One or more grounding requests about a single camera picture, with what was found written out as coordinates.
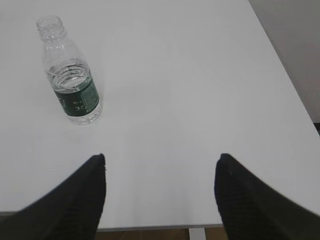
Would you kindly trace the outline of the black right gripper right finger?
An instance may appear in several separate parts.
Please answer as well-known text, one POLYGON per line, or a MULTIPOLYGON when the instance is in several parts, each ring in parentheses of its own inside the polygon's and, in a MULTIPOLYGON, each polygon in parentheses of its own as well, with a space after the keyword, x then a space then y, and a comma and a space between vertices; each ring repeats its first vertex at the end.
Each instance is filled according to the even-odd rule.
POLYGON ((230 240, 318 240, 319 215, 296 204, 228 153, 216 163, 214 195, 230 240))

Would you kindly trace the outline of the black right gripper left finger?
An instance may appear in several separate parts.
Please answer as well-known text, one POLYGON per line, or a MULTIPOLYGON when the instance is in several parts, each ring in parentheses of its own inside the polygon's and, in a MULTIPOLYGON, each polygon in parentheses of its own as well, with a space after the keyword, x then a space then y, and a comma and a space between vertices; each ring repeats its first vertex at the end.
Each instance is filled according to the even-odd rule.
POLYGON ((106 160, 93 155, 48 194, 0 222, 2 240, 93 240, 106 200, 106 160))

